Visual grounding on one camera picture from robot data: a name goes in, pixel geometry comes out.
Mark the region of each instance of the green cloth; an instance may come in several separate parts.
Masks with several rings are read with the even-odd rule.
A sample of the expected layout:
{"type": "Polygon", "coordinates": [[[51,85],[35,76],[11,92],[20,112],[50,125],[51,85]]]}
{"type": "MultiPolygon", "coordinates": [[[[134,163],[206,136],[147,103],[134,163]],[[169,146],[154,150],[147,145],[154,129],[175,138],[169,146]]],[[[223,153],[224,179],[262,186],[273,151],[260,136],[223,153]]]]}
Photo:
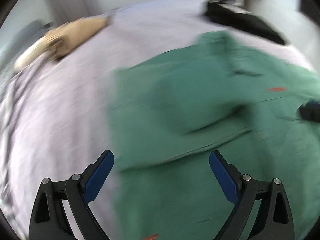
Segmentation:
{"type": "Polygon", "coordinates": [[[280,178],[296,238],[312,228],[320,125],[297,109],[320,100],[314,73],[217,32],[118,71],[116,88],[110,123],[123,239],[212,240],[233,208],[209,167],[215,149],[241,173],[280,178]]]}

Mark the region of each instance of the red spot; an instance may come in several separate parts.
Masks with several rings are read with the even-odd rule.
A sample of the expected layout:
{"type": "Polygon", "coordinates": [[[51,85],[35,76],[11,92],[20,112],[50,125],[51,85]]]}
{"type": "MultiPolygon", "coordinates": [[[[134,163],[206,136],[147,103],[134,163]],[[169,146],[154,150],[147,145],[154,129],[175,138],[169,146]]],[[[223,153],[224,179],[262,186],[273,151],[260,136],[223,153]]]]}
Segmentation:
{"type": "Polygon", "coordinates": [[[153,236],[148,236],[143,240],[155,240],[158,236],[159,236],[159,234],[156,234],[156,235],[153,235],[153,236]]]}
{"type": "Polygon", "coordinates": [[[269,88],[268,91],[272,91],[272,92],[284,92],[284,91],[287,91],[287,88],[284,88],[284,87],[269,88]]]}

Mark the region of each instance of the white bed sheet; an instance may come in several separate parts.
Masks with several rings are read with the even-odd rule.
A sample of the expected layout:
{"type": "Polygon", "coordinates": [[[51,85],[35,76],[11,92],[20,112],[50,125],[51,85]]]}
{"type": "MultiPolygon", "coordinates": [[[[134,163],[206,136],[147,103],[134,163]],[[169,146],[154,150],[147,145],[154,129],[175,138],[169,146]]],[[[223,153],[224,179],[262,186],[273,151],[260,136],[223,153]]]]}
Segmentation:
{"type": "MultiPolygon", "coordinates": [[[[201,16],[204,9],[204,0],[163,0],[117,10],[110,27],[60,62],[47,62],[32,78],[13,105],[16,124],[6,153],[9,162],[3,164],[8,168],[12,210],[26,233],[43,178],[68,179],[74,173],[81,173],[103,150],[112,151],[107,118],[113,87],[112,70],[131,67],[160,53],[192,45],[201,33],[227,29],[247,46],[313,70],[293,46],[277,45],[213,24],[201,16]]],[[[17,83],[27,78],[32,67],[34,64],[24,69],[17,83]]],[[[113,171],[97,199],[90,203],[111,240],[119,238],[110,202],[116,187],[113,171]]],[[[72,217],[69,208],[66,212],[72,217]]],[[[73,219],[70,224],[76,238],[82,239],[73,219]]]]}

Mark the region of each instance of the blue gripper pad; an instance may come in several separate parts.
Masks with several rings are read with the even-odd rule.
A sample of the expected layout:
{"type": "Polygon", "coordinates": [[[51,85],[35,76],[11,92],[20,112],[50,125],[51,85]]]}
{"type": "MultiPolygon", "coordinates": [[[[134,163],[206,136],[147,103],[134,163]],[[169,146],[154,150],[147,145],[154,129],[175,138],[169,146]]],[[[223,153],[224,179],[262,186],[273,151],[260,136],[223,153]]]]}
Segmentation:
{"type": "Polygon", "coordinates": [[[113,167],[114,161],[113,153],[109,151],[84,186],[84,203],[88,204],[96,199],[103,183],[113,167]]]}
{"type": "Polygon", "coordinates": [[[239,201],[237,186],[228,173],[227,169],[223,166],[214,152],[210,153],[209,165],[217,181],[219,182],[220,187],[223,190],[223,193],[226,196],[227,200],[233,202],[234,205],[236,205],[239,201]]]}

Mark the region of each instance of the bed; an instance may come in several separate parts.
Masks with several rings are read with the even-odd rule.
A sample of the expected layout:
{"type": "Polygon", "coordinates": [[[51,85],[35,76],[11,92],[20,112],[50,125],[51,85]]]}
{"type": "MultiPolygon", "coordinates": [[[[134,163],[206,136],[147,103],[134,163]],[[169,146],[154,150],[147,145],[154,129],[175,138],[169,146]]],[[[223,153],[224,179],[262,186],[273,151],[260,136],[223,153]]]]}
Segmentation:
{"type": "MultiPolygon", "coordinates": [[[[162,0],[115,12],[113,24],[59,62],[44,53],[10,82],[0,105],[1,209],[21,237],[28,235],[32,206],[41,180],[65,180],[112,150],[108,103],[113,70],[129,68],[160,53],[187,47],[199,34],[228,30],[258,48],[311,71],[292,45],[282,46],[203,17],[205,0],[162,0]]],[[[93,214],[110,239],[118,239],[111,198],[118,187],[112,171],[93,214]]],[[[83,239],[65,205],[77,239],[83,239]]]]}

